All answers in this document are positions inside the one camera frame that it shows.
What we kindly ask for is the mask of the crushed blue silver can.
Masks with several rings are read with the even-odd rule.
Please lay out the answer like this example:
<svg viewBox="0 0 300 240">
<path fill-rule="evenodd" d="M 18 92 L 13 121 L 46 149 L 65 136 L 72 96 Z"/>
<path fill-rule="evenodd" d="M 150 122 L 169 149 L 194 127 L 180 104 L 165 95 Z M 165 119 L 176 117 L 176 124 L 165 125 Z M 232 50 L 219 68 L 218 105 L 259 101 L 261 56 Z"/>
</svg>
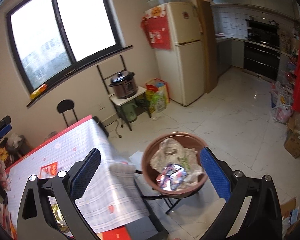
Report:
<svg viewBox="0 0 300 240">
<path fill-rule="evenodd" d="M 157 176 L 157 185 L 165 191 L 176 191 L 187 177 L 184 167 L 170 163 Z"/>
</svg>

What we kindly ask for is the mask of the white plastic bag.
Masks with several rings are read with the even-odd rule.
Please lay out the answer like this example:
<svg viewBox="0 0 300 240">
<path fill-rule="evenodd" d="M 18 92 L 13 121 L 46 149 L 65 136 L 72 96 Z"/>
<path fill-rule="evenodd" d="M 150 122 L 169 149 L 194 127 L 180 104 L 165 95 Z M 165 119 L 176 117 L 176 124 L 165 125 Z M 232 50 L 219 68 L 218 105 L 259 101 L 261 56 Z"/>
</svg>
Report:
<svg viewBox="0 0 300 240">
<path fill-rule="evenodd" d="M 193 148 L 184 148 L 172 138 L 165 139 L 159 144 L 159 149 L 150 160 L 150 166 L 161 174 L 168 164 L 179 164 L 185 168 L 187 177 L 176 191 L 198 184 L 198 176 L 204 173 L 198 164 L 197 152 Z"/>
</svg>

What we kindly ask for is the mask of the brown round trash bin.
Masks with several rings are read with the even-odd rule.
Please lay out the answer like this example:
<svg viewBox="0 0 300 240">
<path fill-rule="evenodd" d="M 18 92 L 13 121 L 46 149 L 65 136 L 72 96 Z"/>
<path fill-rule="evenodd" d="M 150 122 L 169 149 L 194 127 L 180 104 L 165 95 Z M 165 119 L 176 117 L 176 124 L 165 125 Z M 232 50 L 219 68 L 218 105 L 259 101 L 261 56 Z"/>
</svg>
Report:
<svg viewBox="0 0 300 240">
<path fill-rule="evenodd" d="M 204 173 L 198 176 L 198 184 L 182 189 L 180 191 L 165 191 L 157 185 L 157 176 L 159 175 L 159 172 L 151 168 L 150 160 L 159 149 L 159 144 L 167 138 L 175 139 L 185 148 L 194 148 L 194 150 L 197 152 L 196 158 L 198 164 L 200 164 L 199 154 L 201 150 L 207 146 L 207 143 L 202 138 L 194 134 L 186 132 L 171 132 L 157 137 L 147 146 L 142 156 L 141 172 L 149 186 L 151 186 L 155 191 L 163 194 L 164 196 L 176 199 L 189 197 L 191 194 L 195 194 L 203 187 L 208 179 L 207 174 Z"/>
</svg>

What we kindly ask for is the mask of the yellow snack bags pile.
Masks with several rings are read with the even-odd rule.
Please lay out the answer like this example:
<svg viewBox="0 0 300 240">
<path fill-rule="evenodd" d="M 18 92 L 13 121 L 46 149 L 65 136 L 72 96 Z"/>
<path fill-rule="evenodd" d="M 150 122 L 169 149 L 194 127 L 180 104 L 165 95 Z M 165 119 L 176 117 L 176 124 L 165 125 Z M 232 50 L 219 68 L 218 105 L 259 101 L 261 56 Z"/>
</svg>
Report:
<svg viewBox="0 0 300 240">
<path fill-rule="evenodd" d="M 10 155 L 7 152 L 6 148 L 0 148 L 0 160 L 5 163 L 6 167 L 9 167 L 11 164 Z"/>
</svg>

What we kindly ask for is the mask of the red clear peanut bag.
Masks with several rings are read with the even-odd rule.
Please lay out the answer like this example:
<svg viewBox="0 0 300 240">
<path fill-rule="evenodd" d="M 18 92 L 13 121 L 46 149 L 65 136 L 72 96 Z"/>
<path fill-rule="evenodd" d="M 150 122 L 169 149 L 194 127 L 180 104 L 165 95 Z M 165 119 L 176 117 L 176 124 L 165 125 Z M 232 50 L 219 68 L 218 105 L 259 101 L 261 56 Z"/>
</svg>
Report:
<svg viewBox="0 0 300 240">
<path fill-rule="evenodd" d="M 39 178 L 40 179 L 53 178 L 57 174 L 57 166 L 58 166 L 57 161 L 49 165 L 42 166 L 40 168 Z"/>
</svg>

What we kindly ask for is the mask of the black round-back chair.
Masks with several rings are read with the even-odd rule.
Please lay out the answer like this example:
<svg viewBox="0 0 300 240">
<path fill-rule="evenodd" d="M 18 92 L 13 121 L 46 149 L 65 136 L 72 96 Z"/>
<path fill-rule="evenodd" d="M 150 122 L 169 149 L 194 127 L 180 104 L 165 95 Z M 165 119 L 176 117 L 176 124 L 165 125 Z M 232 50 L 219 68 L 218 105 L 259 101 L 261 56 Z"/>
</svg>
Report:
<svg viewBox="0 0 300 240">
<path fill-rule="evenodd" d="M 75 106 L 74 102 L 70 99 L 62 100 L 57 105 L 57 112 L 60 113 L 63 116 L 63 119 L 64 119 L 65 124 L 66 124 L 67 127 L 69 127 L 69 124 L 68 124 L 68 122 L 66 120 L 66 117 L 65 117 L 65 114 L 64 114 L 66 111 L 72 111 L 76 121 L 78 121 L 78 117 L 77 117 L 76 112 L 74 110 L 74 106 Z"/>
</svg>

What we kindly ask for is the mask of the open cardboard box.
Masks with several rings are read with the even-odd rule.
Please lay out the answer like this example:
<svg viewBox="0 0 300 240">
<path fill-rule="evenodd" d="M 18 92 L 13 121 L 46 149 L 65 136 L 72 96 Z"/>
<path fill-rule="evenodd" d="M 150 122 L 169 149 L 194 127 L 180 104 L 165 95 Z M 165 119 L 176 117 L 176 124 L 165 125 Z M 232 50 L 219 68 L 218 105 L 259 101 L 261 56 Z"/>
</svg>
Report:
<svg viewBox="0 0 300 240">
<path fill-rule="evenodd" d="M 287 122 L 287 136 L 284 148 L 293 158 L 300 156 L 300 114 L 294 113 Z"/>
</svg>

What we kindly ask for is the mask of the black framed window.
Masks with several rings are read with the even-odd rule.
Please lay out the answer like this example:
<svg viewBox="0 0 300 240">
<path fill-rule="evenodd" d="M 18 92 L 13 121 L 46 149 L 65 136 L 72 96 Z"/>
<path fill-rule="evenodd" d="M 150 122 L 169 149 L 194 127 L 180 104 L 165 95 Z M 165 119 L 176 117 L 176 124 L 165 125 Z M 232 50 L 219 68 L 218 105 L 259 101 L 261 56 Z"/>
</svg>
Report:
<svg viewBox="0 0 300 240">
<path fill-rule="evenodd" d="M 6 15 L 11 52 L 30 101 L 129 50 L 112 0 L 23 0 Z"/>
</svg>

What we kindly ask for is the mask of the pink white plastic bags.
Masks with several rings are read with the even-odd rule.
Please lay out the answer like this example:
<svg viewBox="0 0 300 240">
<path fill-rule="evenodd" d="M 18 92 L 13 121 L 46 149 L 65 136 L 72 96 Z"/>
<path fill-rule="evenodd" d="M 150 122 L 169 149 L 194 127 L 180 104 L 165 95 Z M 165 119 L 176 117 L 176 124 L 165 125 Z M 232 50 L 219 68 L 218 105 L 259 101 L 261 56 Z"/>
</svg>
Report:
<svg viewBox="0 0 300 240">
<path fill-rule="evenodd" d="M 292 90 L 280 81 L 276 81 L 271 85 L 271 117 L 275 122 L 286 124 L 290 116 L 293 114 Z"/>
</svg>

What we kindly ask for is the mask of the green kettle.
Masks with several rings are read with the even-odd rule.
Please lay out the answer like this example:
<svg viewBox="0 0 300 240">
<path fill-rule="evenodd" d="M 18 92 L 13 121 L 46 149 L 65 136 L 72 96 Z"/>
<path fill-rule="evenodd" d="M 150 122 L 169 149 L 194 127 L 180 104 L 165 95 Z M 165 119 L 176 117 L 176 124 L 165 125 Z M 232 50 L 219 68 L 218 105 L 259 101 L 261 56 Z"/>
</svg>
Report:
<svg viewBox="0 0 300 240">
<path fill-rule="evenodd" d="M 135 109 L 137 105 L 133 102 L 128 102 L 120 106 L 120 111 L 124 121 L 134 122 L 137 119 L 137 114 Z"/>
</svg>

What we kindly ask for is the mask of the dark electric pressure cooker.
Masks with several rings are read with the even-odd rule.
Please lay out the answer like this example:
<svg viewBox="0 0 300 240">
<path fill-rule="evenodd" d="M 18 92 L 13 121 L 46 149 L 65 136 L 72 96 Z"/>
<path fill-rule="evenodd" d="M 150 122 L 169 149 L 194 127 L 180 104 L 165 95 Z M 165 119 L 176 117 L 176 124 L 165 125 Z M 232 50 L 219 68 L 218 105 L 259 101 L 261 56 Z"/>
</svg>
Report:
<svg viewBox="0 0 300 240">
<path fill-rule="evenodd" d="M 134 80 L 134 73 L 129 71 L 117 72 L 110 78 L 110 85 L 119 99 L 126 99 L 134 96 L 138 87 Z"/>
</svg>

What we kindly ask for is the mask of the white folding side table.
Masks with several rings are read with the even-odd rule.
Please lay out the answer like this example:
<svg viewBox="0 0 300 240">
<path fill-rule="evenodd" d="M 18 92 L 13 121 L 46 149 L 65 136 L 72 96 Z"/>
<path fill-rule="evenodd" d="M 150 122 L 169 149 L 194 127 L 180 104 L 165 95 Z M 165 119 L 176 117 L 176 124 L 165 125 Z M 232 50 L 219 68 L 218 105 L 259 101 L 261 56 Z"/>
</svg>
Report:
<svg viewBox="0 0 300 240">
<path fill-rule="evenodd" d="M 136 84 L 135 73 L 127 69 L 122 55 L 119 56 L 119 59 L 122 63 L 121 70 L 108 76 L 103 75 L 100 65 L 97 66 L 97 70 L 117 116 L 121 119 L 122 124 L 126 124 L 131 131 L 130 124 L 133 120 L 129 114 L 132 112 L 132 108 L 135 116 L 138 116 L 140 112 L 146 112 L 149 117 L 152 114 L 146 98 L 146 88 Z"/>
</svg>

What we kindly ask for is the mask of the colourful shopping bags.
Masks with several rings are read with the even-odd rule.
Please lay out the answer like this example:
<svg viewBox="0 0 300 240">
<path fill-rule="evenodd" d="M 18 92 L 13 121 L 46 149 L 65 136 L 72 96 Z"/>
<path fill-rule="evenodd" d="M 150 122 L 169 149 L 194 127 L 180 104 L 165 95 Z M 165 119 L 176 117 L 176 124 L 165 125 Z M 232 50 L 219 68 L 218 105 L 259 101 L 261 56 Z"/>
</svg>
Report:
<svg viewBox="0 0 300 240">
<path fill-rule="evenodd" d="M 146 82 L 146 99 L 150 113 L 160 113 L 165 110 L 170 102 L 167 82 L 158 78 Z"/>
</svg>

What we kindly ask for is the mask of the black stove oven unit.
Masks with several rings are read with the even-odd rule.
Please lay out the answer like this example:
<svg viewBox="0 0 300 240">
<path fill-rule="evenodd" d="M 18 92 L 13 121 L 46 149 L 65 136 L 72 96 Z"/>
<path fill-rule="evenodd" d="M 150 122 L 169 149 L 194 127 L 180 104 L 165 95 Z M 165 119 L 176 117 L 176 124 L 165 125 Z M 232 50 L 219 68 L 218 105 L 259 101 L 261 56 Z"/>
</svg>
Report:
<svg viewBox="0 0 300 240">
<path fill-rule="evenodd" d="M 253 17 L 248 18 L 246 23 L 243 69 L 275 81 L 281 55 L 279 25 L 275 21 L 256 21 Z"/>
</svg>

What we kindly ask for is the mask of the red fridge cover cloth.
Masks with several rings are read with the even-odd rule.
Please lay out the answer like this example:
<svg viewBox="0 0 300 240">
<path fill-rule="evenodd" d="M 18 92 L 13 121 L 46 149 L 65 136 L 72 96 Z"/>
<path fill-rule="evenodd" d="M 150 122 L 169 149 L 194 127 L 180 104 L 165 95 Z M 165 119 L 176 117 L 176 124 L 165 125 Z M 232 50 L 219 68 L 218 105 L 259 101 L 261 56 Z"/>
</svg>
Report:
<svg viewBox="0 0 300 240">
<path fill-rule="evenodd" d="M 170 50 L 170 30 L 166 4 L 162 4 L 144 12 L 141 28 L 153 49 Z"/>
</svg>

